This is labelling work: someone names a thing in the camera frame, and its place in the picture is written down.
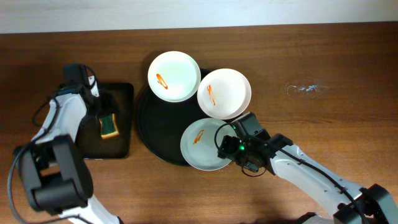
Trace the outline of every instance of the wood grain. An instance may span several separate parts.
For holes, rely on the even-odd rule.
[[[15,146],[38,129],[30,118],[62,82],[62,65],[85,63],[101,81],[129,82],[138,102],[160,53],[179,50],[207,69],[233,68],[252,87],[247,111],[270,134],[282,133],[333,172],[365,187],[378,183],[398,202],[398,23],[122,30],[0,35],[0,211],[15,223],[6,175]],[[318,80],[317,96],[286,85]],[[326,212],[294,185],[239,167],[204,172],[168,164],[145,148],[135,128],[130,156],[87,161],[95,195],[125,223],[271,223]],[[16,205],[28,220],[48,218]]]

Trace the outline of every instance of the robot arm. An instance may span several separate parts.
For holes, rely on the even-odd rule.
[[[332,173],[330,170],[305,155],[304,152],[295,144],[292,146],[285,146],[283,150],[326,172],[331,178],[337,180],[342,186],[344,186],[347,192],[354,199],[361,196],[362,193],[359,190],[362,186],[347,181]],[[338,206],[341,203],[345,205],[351,203],[347,196],[337,189],[325,176],[315,172],[308,166],[304,166],[298,161],[293,160],[281,151],[277,151],[276,156],[271,159],[271,166],[277,176],[291,182],[299,189],[303,190],[307,195],[325,208],[330,216],[333,216],[338,211]]]
[[[32,139],[35,145],[17,163],[29,204],[61,218],[82,218],[69,218],[72,223],[122,223],[93,195],[90,172],[74,144],[83,118],[99,107],[95,76],[87,77],[84,65],[67,65],[64,76],[67,84],[49,102],[49,113],[33,139],[47,133]],[[41,173],[52,166],[59,166],[59,172]]]
[[[287,137],[276,134],[271,138],[253,113],[244,114],[229,125],[238,138],[224,136],[220,147],[215,141],[218,157],[235,161],[246,175],[245,169],[258,172],[263,167],[288,180],[318,202],[334,219],[310,217],[302,223],[361,224],[366,219],[365,214],[374,215],[380,223],[398,223],[397,205],[384,188],[375,184],[365,189],[332,173],[305,155]]]

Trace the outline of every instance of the white bowl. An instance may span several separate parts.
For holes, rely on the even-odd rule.
[[[231,119],[249,105],[251,87],[242,73],[228,68],[209,73],[200,83],[198,102],[208,116]]]
[[[160,99],[181,102],[189,99],[198,90],[200,69],[191,56],[182,52],[166,52],[151,63],[148,82],[151,90]]]
[[[204,118],[192,123],[182,134],[180,147],[184,159],[194,168],[213,171],[227,166],[231,160],[217,157],[217,147],[214,144],[216,130],[225,121]],[[224,126],[218,131],[217,144],[220,146],[225,135],[235,136],[231,126]]]

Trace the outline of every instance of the black tray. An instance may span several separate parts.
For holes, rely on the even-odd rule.
[[[210,73],[202,68],[200,72],[202,79]],[[200,109],[197,94],[183,102],[169,103],[158,98],[148,86],[138,104],[137,129],[142,142],[157,157],[189,166],[181,153],[181,137],[188,126],[202,118],[209,116]]]
[[[101,99],[106,97],[114,99],[119,135],[102,139],[100,122],[92,118],[80,125],[76,145],[83,151],[85,159],[126,158],[130,148],[134,87],[130,83],[100,83],[98,89]]]

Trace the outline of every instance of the sponge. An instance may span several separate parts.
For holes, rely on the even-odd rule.
[[[101,123],[101,138],[108,139],[119,135],[118,127],[116,126],[116,118],[114,113],[106,115],[99,119]]]

